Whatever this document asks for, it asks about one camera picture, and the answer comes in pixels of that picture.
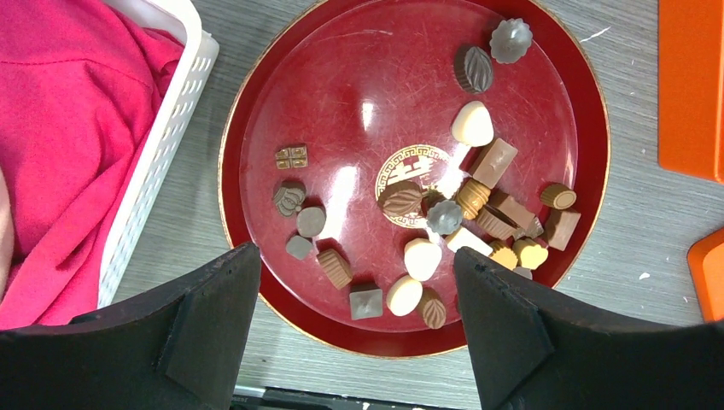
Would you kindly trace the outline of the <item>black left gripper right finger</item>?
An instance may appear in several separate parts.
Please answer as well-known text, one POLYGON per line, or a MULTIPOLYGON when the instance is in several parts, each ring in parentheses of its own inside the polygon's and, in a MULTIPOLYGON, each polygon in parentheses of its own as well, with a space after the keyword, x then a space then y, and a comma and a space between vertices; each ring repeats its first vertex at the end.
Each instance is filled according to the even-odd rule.
POLYGON ((720 409, 723 324, 664 325, 522 277, 473 249, 454 257, 484 409, 720 409))

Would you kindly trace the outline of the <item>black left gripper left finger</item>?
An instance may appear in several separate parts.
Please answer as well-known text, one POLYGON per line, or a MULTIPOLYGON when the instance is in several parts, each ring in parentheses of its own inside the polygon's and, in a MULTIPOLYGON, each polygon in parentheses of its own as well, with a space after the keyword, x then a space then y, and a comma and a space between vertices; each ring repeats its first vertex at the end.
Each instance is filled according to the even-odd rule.
POLYGON ((245 243, 66 325, 3 331, 2 408, 229 408, 260 268, 245 243))

